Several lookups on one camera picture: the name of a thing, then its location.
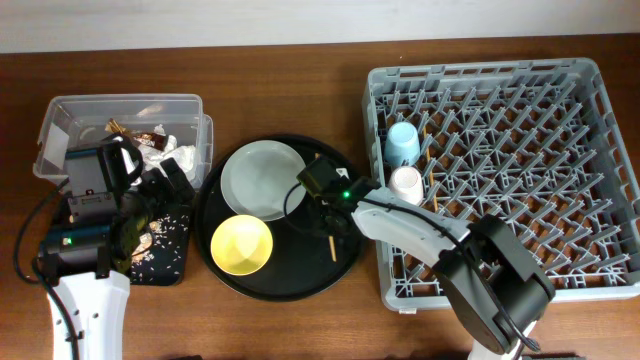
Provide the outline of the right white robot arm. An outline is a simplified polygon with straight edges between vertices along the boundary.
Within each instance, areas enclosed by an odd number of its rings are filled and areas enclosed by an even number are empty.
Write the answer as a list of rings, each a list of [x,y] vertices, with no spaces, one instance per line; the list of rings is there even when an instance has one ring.
[[[538,352],[529,336],[555,296],[545,272],[500,218],[435,214],[371,179],[344,177],[307,192],[366,238],[400,248],[436,276],[465,330],[488,352]]]

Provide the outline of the gold snack wrapper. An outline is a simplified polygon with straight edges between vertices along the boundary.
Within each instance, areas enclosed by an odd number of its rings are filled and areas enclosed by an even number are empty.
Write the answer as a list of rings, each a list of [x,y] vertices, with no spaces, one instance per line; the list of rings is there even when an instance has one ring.
[[[129,130],[120,125],[115,119],[110,118],[105,125],[105,130],[109,133],[124,135],[139,144],[163,151],[168,143],[168,136],[155,132],[143,132],[139,130]]]

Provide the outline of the pink plastic cup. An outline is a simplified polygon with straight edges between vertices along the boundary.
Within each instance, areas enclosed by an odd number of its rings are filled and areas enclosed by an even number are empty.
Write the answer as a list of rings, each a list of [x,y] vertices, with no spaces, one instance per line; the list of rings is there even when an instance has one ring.
[[[400,199],[420,205],[424,199],[424,186],[421,173],[414,167],[401,166],[390,176],[388,187]]]

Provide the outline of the white napkin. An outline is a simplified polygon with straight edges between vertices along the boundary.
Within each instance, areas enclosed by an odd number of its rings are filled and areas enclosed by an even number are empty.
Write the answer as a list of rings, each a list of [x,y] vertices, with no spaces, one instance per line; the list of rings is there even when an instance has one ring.
[[[173,135],[168,135],[162,125],[157,125],[152,135],[164,135],[167,144],[163,150],[158,150],[154,147],[147,146],[146,144],[138,145],[143,161],[145,164],[145,170],[149,171],[152,168],[161,168],[160,163],[168,158],[173,158],[178,166],[185,173],[189,181],[193,181],[196,178],[196,165],[195,155],[196,148],[194,145],[177,145],[177,138]]]

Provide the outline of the yellow bowl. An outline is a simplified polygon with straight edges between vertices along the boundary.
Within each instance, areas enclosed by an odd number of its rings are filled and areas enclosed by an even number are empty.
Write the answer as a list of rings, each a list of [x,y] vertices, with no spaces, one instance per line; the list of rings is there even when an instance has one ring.
[[[214,231],[210,253],[226,274],[247,276],[263,268],[271,258],[274,240],[268,225],[257,217],[235,215]]]

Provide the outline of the blue plastic cup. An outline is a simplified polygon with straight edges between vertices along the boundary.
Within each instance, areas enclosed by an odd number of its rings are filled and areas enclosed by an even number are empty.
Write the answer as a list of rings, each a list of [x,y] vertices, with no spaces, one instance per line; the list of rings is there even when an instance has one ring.
[[[392,167],[412,166],[420,157],[418,132],[410,122],[398,122],[387,133],[383,156]]]

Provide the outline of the light grey plate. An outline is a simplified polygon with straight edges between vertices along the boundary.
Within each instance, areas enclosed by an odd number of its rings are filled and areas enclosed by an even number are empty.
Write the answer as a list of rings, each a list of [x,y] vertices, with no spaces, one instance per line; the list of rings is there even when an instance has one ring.
[[[267,222],[295,210],[305,191],[295,189],[296,176],[306,164],[289,145],[274,140],[259,140],[236,150],[223,166],[220,187],[226,204],[237,214],[252,215]]]

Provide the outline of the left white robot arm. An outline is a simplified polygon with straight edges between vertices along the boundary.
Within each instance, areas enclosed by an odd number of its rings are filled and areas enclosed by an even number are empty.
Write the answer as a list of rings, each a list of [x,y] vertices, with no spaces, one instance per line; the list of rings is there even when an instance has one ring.
[[[172,158],[131,185],[122,159],[66,162],[71,196],[32,262],[50,303],[56,359],[119,359],[130,294],[129,272],[141,236],[167,208],[195,195]]]

